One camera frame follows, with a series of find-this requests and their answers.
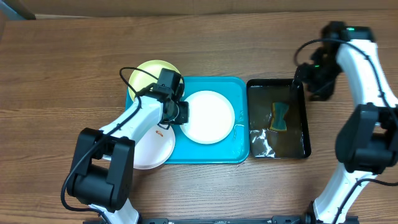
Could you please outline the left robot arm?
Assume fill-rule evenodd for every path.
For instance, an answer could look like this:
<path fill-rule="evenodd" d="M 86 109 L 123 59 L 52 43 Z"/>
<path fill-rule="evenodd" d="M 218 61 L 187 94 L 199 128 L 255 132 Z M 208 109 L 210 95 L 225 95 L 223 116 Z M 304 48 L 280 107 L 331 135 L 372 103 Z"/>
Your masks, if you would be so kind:
<path fill-rule="evenodd" d="M 83 129 L 62 185 L 62 205 L 77 211 L 65 200 L 70 195 L 104 223 L 138 223 L 140 214 L 129 201 L 135 146 L 155 125 L 166 128 L 188 121 L 188 103 L 181 101 L 181 96 L 181 91 L 142 90 L 110 124 Z"/>

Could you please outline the green yellow sponge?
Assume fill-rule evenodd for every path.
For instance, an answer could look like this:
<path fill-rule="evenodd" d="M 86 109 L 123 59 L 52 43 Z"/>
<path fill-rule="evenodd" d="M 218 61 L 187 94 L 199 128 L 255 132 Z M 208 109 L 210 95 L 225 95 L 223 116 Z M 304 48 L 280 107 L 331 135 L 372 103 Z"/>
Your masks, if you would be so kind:
<path fill-rule="evenodd" d="M 270 130 L 276 132 L 285 132 L 287 125 L 285 122 L 285 115 L 289 110 L 289 105 L 283 102 L 274 102 L 272 104 L 272 118 L 270 124 Z"/>

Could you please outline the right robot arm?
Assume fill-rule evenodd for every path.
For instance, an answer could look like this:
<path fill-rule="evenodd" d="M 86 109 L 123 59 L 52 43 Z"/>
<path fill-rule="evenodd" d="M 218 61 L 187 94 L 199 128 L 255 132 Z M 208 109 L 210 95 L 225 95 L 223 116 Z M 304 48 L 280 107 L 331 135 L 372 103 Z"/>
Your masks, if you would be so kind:
<path fill-rule="evenodd" d="M 332 21 L 321 31 L 311 64 L 298 63 L 292 89 L 307 84 L 312 101 L 326 101 L 344 73 L 354 111 L 338 133 L 338 165 L 323 192 L 310 203 L 300 223 L 357 223 L 346 214 L 368 183 L 397 164 L 397 97 L 379 62 L 370 28 Z"/>

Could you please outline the white plate with ketchup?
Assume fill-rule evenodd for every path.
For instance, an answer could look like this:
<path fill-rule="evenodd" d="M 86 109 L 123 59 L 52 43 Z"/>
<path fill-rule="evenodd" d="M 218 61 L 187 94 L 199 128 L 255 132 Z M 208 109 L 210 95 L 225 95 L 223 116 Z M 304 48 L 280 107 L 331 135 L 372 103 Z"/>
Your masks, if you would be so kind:
<path fill-rule="evenodd" d="M 151 127 L 135 146 L 133 168 L 149 170 L 161 166 L 171 156 L 175 142 L 172 128 Z"/>

